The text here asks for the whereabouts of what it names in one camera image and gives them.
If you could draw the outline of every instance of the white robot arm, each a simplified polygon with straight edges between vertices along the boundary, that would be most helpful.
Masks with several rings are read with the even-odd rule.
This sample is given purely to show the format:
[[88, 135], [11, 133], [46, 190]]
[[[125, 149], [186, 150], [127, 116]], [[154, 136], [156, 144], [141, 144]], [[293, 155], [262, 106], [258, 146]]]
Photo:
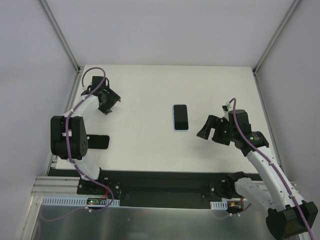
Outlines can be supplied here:
[[245, 157], [257, 169], [268, 192], [261, 190], [243, 172], [232, 173], [224, 183], [215, 189], [221, 197], [232, 198], [241, 195], [266, 217], [270, 233], [277, 240], [286, 239], [306, 231], [313, 240], [311, 227], [318, 213], [313, 202], [306, 202], [289, 182], [269, 148], [264, 135], [252, 132], [248, 114], [244, 110], [233, 110], [230, 103], [222, 106], [224, 117], [209, 115], [204, 127], [197, 136], [208, 139], [210, 130], [215, 129], [212, 140], [229, 145], [234, 142]]
[[[100, 175], [100, 168], [86, 156], [90, 144], [88, 143], [85, 122], [94, 111], [99, 110], [105, 115], [111, 113], [111, 107], [121, 100], [120, 96], [112, 91], [109, 85], [106, 85], [106, 80], [101, 84], [102, 81], [103, 77], [94, 76], [92, 85], [81, 94], [79, 102], [64, 115], [52, 117], [50, 124], [52, 154], [72, 163], [83, 180], [97, 180]], [[96, 88], [97, 90], [92, 94], [91, 89]], [[66, 129], [68, 129], [71, 159], [68, 154]]]

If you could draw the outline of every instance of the white tabletop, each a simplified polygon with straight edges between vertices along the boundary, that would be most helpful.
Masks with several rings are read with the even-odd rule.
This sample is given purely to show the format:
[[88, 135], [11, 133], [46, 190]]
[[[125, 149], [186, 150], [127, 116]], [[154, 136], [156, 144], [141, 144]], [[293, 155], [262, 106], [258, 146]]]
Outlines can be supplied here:
[[[85, 123], [87, 134], [109, 135], [106, 150], [89, 149], [88, 157], [103, 170], [256, 173], [240, 150], [196, 136], [208, 115], [222, 117], [222, 105], [237, 98], [253, 131], [261, 131], [271, 146], [266, 119], [250, 67], [86, 65], [105, 69], [110, 88], [121, 102], [105, 116], [95, 111]], [[100, 70], [88, 72], [84, 85]], [[75, 102], [83, 88], [80, 84]], [[173, 105], [185, 104], [189, 131], [173, 128]], [[73, 169], [59, 159], [57, 169]]]

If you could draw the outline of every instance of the white cable tie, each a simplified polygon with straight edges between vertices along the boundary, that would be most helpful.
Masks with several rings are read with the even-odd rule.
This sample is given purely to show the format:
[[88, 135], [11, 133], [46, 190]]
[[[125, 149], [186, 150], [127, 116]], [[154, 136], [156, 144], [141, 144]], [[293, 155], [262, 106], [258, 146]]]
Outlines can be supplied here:
[[294, 198], [296, 198], [296, 195], [294, 194], [294, 193], [291, 193], [290, 195], [289, 195], [289, 197], [292, 199], [292, 197], [294, 197]]
[[228, 109], [228, 111], [232, 108], [230, 101], [226, 101], [225, 106], [226, 106], [226, 108]]
[[72, 165], [75, 165], [72, 160], [69, 159], [69, 157], [66, 159], [67, 162], [71, 163]]
[[80, 173], [80, 172], [79, 172], [79, 174], [80, 174], [80, 176], [81, 176], [81, 177], [86, 178], [86, 174], [81, 175], [81, 173]]
[[68, 158], [68, 161], [69, 161], [69, 163], [71, 163], [73, 166], [76, 165], [76, 161], [74, 161], [73, 159], [70, 160], [70, 159]]
[[272, 158], [270, 159], [270, 158], [269, 158], [269, 160], [270, 160], [270, 162], [268, 163], [268, 164], [269, 164], [269, 166], [271, 166], [272, 164], [274, 164], [274, 165], [276, 164], [276, 162], [275, 162], [275, 160], [274, 160], [274, 159], [272, 159]]

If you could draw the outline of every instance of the gray wall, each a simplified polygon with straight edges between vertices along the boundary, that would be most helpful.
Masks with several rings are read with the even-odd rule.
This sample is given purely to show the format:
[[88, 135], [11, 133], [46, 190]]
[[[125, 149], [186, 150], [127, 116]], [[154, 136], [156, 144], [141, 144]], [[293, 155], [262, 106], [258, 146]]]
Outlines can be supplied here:
[[[304, 0], [258, 73], [285, 171], [320, 208], [320, 2]], [[313, 231], [320, 237], [320, 217]]]
[[250, 66], [292, 0], [48, 0], [85, 64]]
[[13, 240], [75, 77], [36, 0], [0, 4], [0, 239]]

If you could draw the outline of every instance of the smartphone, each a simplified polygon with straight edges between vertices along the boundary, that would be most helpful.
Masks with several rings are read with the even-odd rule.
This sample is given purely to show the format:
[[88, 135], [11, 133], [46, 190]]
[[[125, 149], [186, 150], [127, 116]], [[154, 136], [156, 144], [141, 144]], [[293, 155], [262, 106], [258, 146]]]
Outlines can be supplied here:
[[189, 130], [187, 105], [173, 105], [174, 130]]

